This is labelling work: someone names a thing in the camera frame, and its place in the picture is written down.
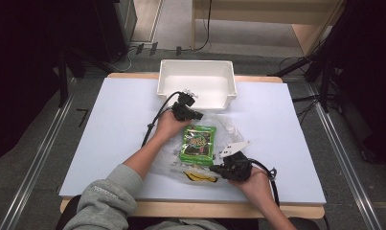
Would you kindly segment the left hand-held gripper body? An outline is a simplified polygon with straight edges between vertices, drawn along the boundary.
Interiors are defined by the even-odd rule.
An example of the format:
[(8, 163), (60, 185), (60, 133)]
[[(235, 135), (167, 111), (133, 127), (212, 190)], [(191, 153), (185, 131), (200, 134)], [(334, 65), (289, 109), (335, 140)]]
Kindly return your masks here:
[(193, 96), (186, 92), (181, 92), (177, 101), (171, 107), (173, 115), (177, 121), (190, 120), (192, 117), (191, 106), (195, 103)]

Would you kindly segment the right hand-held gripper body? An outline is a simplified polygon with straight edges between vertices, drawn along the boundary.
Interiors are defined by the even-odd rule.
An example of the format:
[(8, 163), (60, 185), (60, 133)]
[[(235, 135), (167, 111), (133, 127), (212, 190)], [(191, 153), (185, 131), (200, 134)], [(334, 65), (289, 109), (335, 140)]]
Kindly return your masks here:
[(225, 179), (233, 181), (246, 181), (251, 174), (252, 165), (242, 150), (250, 145), (249, 141), (228, 144), (219, 154), (223, 161), (225, 172), (228, 177)]

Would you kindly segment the green snack packet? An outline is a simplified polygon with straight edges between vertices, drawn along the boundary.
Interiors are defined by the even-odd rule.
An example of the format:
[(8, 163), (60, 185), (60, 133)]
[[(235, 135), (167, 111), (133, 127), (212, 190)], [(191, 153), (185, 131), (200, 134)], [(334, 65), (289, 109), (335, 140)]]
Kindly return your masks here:
[(214, 126), (187, 126), (183, 132), (183, 143), (179, 153), (182, 162), (212, 166), (214, 164)]

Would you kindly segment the white plastic bin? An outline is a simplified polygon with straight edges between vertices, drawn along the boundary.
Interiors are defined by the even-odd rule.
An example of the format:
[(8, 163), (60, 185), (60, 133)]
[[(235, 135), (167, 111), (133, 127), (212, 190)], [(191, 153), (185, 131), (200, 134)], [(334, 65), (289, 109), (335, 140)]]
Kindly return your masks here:
[(233, 62), (163, 59), (157, 96), (164, 101), (173, 92), (184, 90), (193, 94), (195, 103), (192, 109), (226, 109), (238, 95)]

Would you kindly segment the clear printed plastic bag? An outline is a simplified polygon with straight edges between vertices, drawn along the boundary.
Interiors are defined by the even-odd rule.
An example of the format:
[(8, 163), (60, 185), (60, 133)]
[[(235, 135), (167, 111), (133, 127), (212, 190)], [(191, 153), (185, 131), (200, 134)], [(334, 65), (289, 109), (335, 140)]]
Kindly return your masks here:
[[(228, 144), (244, 141), (243, 136), (232, 120), (224, 115), (205, 113), (200, 121), (192, 121), (189, 126), (216, 128), (213, 165), (223, 163), (219, 154)], [(182, 128), (161, 148), (152, 164), (151, 171), (177, 179), (183, 183), (217, 183), (220, 175), (210, 171), (210, 166), (185, 163), (179, 159), (179, 153), (183, 143), (183, 132), (186, 127)]]

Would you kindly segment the person's left hand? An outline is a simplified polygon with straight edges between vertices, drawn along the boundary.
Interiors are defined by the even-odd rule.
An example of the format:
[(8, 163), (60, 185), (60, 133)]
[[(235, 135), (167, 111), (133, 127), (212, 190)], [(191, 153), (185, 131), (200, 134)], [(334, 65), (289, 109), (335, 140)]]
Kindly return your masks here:
[(158, 120), (152, 140), (155, 144), (163, 146), (170, 138), (174, 137), (182, 128), (190, 123), (191, 120), (178, 121), (172, 111), (166, 111)]

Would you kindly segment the person's right hand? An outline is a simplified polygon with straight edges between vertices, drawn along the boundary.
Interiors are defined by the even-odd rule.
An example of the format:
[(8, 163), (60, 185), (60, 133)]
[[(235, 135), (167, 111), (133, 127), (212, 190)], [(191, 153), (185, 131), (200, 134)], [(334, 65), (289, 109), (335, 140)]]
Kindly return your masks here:
[(246, 181), (232, 181), (229, 183), (238, 188), (246, 198), (260, 210), (274, 204), (269, 179), (264, 170), (254, 167)]

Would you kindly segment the black cabinet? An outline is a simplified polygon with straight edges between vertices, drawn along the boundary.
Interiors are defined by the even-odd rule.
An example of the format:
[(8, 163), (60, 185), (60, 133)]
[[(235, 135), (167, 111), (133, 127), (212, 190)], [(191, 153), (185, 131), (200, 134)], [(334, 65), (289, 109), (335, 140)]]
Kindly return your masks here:
[(137, 23), (134, 0), (94, 0), (104, 59), (116, 62), (129, 51)]

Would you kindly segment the light wooden desk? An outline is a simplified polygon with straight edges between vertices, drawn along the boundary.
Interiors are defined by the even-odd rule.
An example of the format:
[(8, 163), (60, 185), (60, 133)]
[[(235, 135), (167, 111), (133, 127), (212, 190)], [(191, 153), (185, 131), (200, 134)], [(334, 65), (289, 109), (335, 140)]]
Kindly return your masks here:
[(335, 24), (346, 0), (193, 0), (192, 47), (195, 20), (247, 21), (291, 24), (305, 56), (323, 40)]

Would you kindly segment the black metal stand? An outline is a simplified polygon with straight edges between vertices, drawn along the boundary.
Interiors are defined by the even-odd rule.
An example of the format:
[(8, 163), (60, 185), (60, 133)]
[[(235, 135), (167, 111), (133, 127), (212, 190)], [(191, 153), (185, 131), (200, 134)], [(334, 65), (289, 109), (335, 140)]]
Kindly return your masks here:
[(82, 78), (85, 74), (85, 69), (81, 64), (82, 59), (90, 62), (107, 74), (115, 72), (113, 67), (109, 67), (102, 61), (91, 57), (80, 48), (63, 47), (58, 55), (59, 107), (63, 107), (68, 101), (67, 69), (71, 70), (75, 78)]

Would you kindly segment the black tripod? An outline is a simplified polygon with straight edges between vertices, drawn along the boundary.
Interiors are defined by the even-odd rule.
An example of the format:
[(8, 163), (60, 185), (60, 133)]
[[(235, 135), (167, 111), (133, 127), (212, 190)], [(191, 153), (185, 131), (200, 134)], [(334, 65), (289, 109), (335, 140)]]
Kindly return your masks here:
[(328, 7), (324, 12), (318, 12), (319, 17), (315, 22), (292, 25), (305, 55), (284, 69), (272, 73), (272, 76), (283, 77), (308, 64), (305, 79), (307, 82), (315, 82), (319, 77), (322, 78), (318, 102), (324, 111), (328, 113), (329, 70), (331, 69), (329, 47), (332, 45), (333, 36), (330, 33), (325, 35), (325, 32), (329, 26), (335, 24), (341, 14), (341, 8), (345, 0), (324, 1), (328, 4)]

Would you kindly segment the metal floor rail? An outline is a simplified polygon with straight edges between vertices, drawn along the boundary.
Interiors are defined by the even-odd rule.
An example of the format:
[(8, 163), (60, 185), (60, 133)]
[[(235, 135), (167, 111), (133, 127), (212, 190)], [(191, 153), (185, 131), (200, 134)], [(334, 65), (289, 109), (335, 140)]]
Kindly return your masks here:
[(57, 110), (57, 113), (48, 128), (37, 152), (34, 160), (29, 167), (23, 182), (19, 186), (15, 193), (11, 205), (6, 213), (3, 221), (0, 224), (0, 230), (14, 230), (17, 222), (19, 221), (21, 214), (31, 196), (37, 179), (45, 165), (45, 162), (50, 154), (51, 148), (57, 138), (57, 135), (61, 129), (61, 126), (68, 114), (68, 111), (72, 105), (74, 93), (77, 88), (78, 81), (71, 79), (68, 84), (68, 99), (67, 101)]
[(373, 204), (354, 170), (330, 115), (321, 105), (317, 105), (316, 110), (367, 230), (382, 230)]

